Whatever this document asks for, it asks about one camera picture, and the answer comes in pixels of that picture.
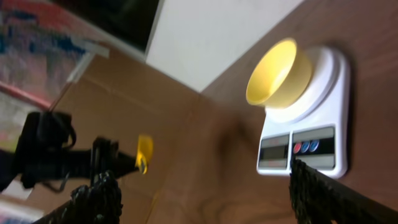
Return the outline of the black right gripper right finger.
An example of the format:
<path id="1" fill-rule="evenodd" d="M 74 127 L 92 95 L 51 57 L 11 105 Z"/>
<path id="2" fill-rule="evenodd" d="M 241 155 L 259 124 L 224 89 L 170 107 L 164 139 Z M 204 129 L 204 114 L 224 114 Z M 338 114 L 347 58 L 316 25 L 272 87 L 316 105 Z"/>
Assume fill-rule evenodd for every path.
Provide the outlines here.
<path id="1" fill-rule="evenodd" d="M 299 159 L 289 193 L 298 223 L 397 223 L 397 211 L 367 198 Z"/>

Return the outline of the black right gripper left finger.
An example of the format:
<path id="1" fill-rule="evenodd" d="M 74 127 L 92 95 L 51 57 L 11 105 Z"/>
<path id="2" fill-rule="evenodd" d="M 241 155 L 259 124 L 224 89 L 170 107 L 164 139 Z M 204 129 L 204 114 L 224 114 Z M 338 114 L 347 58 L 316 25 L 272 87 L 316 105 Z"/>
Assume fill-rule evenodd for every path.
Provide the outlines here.
<path id="1" fill-rule="evenodd" d="M 71 192 L 71 199 L 34 224 L 119 224 L 122 194 L 114 174 L 108 170 L 92 185 Z"/>

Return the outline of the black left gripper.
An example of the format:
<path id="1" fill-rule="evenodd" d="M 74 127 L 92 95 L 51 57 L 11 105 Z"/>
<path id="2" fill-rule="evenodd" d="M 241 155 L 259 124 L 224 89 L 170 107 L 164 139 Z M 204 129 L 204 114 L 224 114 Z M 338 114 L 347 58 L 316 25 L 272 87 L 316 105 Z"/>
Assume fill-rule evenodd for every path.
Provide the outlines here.
<path id="1" fill-rule="evenodd" d="M 57 111 L 31 112 L 27 115 L 19 137 L 12 173 L 21 175 L 26 189 L 36 184 L 61 180 L 60 190 L 68 179 L 89 179 L 91 177 L 91 151 L 74 151 L 76 132 L 72 116 Z M 114 160 L 114 176 L 121 178 L 138 172 L 136 157 L 117 152 Z"/>

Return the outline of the yellow measuring scoop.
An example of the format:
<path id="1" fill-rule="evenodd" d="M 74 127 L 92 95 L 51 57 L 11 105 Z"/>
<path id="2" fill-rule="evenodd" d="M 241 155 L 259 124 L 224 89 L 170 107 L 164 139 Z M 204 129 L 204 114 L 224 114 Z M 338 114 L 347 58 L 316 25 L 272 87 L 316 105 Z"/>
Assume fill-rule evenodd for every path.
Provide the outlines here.
<path id="1" fill-rule="evenodd" d="M 149 135 L 140 134 L 137 142 L 137 154 L 135 167 L 141 174 L 146 174 L 152 160 L 154 151 L 153 138 Z"/>

